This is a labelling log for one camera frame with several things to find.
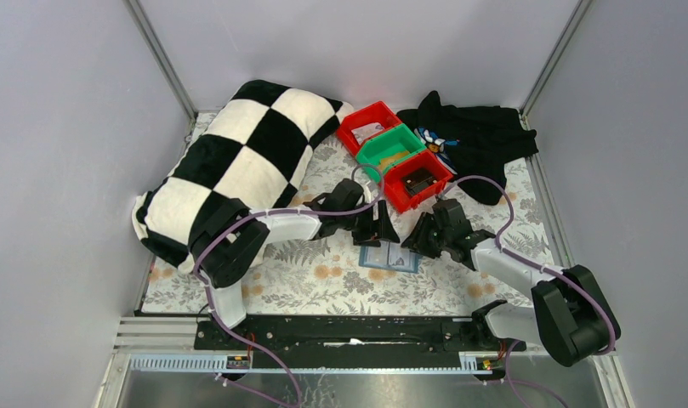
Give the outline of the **blue card holder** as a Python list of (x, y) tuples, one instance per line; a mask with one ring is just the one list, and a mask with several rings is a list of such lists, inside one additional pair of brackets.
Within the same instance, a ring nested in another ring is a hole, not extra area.
[(416, 274), (421, 256), (401, 247), (400, 244), (383, 242), (381, 246), (362, 246), (359, 265), (372, 269)]

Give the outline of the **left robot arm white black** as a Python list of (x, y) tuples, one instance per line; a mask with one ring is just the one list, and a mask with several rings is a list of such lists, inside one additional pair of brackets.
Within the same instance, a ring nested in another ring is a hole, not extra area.
[(227, 328), (246, 319), (242, 278), (267, 245), (320, 240), (339, 230), (350, 232), (359, 247), (400, 240), (385, 199), (367, 199), (351, 178), (298, 207), (253, 210), (239, 199), (226, 201), (189, 239), (192, 271), (204, 285), (213, 319)]

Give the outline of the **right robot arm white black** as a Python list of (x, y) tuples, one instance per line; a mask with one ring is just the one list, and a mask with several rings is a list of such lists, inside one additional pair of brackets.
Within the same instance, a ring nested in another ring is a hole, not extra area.
[(473, 229), (460, 203), (438, 201), (423, 213), (403, 247), (426, 258), (448, 253), (467, 269), (489, 274), (525, 295), (531, 306), (491, 302), (471, 315), (481, 344), (518, 340), (542, 346), (562, 366), (614, 349), (621, 327), (593, 272), (580, 265), (539, 263)]

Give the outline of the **silver VIP card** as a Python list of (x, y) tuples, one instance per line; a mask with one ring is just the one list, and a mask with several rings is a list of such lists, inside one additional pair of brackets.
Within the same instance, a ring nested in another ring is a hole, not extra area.
[(412, 253), (399, 245), (390, 245), (387, 255), (387, 264), (397, 269), (410, 269), (412, 266)]

